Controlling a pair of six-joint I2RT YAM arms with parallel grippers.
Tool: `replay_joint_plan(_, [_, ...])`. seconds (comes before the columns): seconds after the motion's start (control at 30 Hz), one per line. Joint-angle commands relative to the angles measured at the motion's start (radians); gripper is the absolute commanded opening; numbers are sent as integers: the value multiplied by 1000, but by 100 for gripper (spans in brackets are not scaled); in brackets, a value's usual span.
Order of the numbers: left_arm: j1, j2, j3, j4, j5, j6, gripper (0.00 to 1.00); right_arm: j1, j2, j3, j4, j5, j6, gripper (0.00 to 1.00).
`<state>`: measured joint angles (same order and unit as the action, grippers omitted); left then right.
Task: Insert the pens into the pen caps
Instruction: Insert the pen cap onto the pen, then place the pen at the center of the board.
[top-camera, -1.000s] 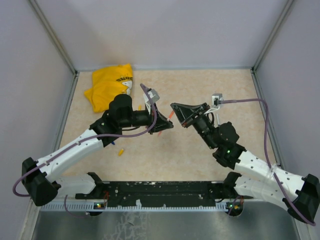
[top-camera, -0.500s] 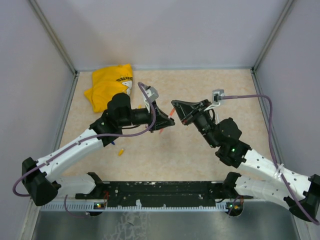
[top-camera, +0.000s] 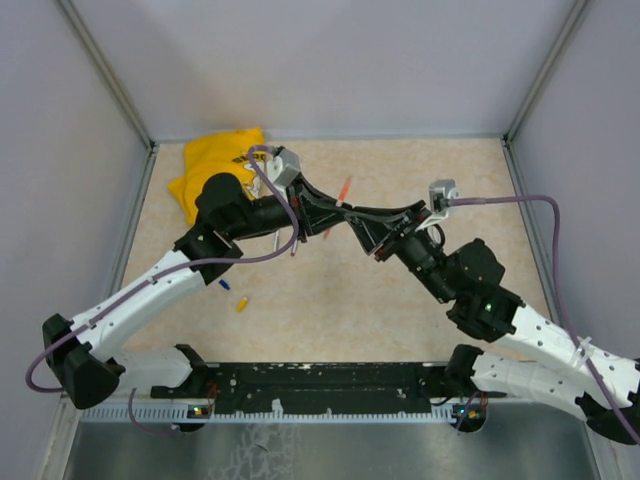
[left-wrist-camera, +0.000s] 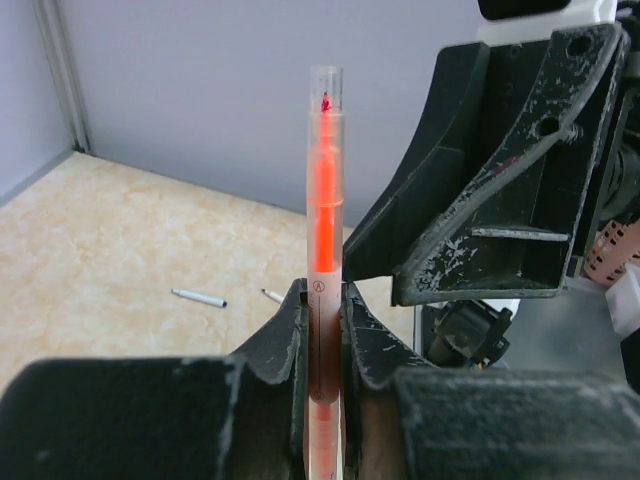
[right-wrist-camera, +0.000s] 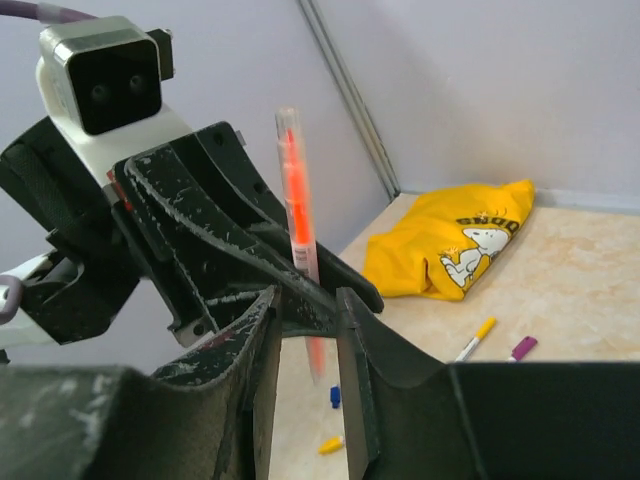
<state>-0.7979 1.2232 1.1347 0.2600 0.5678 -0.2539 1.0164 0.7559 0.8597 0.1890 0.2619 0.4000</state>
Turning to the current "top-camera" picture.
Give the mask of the yellow pen cap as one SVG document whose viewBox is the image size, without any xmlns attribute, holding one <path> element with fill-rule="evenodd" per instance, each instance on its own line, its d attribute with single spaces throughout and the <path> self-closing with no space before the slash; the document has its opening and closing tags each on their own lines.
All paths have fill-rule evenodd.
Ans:
<svg viewBox="0 0 640 480">
<path fill-rule="evenodd" d="M 236 311 L 242 312 L 246 308 L 247 304 L 248 304 L 248 298 L 247 297 L 241 298 L 236 305 Z"/>
</svg>

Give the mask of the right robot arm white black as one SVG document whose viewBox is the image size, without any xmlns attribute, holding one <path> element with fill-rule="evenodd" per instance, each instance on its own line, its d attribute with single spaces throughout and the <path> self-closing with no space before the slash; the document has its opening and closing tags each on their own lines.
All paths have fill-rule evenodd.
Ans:
<svg viewBox="0 0 640 480">
<path fill-rule="evenodd" d="M 346 220 L 377 260 L 397 256 L 466 335 L 531 357 L 509 363 L 470 346 L 456 348 L 448 387 L 461 396 L 476 390 L 529 398 L 584 421 L 599 435 L 627 445 L 639 441 L 639 363 L 594 345 L 568 321 L 553 323 L 501 285 L 505 273 L 484 241 L 445 254 L 427 230 L 460 206 L 491 199 L 437 196 L 403 209 L 347 207 Z"/>
</svg>

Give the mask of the orange white pen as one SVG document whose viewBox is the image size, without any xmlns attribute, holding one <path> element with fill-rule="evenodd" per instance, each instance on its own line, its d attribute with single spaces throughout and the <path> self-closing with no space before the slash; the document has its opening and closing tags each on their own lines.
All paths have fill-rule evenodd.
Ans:
<svg viewBox="0 0 640 480">
<path fill-rule="evenodd" d="M 345 180 L 345 182 L 344 182 L 344 184 L 343 184 L 343 186 L 342 186 L 342 189 L 341 189 L 341 191 L 340 191 L 340 194 L 339 194 L 339 196 L 338 196 L 338 198 L 337 198 L 337 200 L 336 200 L 336 202 L 335 202 L 335 206 L 336 206 L 336 207 L 341 207 L 341 206 L 343 205 L 344 201 L 346 200 L 346 197 L 347 197 L 347 195 L 348 195 L 348 192 L 349 192 L 349 189 L 350 189 L 350 186 L 351 186 L 352 180 L 353 180 L 353 176 L 352 176 L 352 175 L 349 175 L 349 176 L 346 178 L 346 180 Z M 326 240 L 326 239 L 329 237 L 330 233 L 331 233 L 331 228 L 327 229 L 327 230 L 323 233 L 322 238 L 323 238 L 324 240 Z"/>
</svg>

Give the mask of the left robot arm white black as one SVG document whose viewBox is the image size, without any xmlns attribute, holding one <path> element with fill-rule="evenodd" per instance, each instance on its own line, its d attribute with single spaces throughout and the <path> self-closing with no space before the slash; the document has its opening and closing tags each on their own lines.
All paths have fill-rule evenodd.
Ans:
<svg viewBox="0 0 640 480">
<path fill-rule="evenodd" d="M 238 241 L 288 226 L 294 240 L 300 240 L 343 222 L 353 210 L 314 190 L 301 175 L 284 190 L 250 199 L 230 173 L 208 179 L 196 206 L 194 225 L 144 275 L 72 319 L 55 314 L 44 322 L 46 364 L 76 408 L 89 409 L 123 391 L 201 394 L 208 384 L 207 367 L 192 347 L 126 352 L 124 344 L 232 265 L 250 263 Z"/>
</svg>

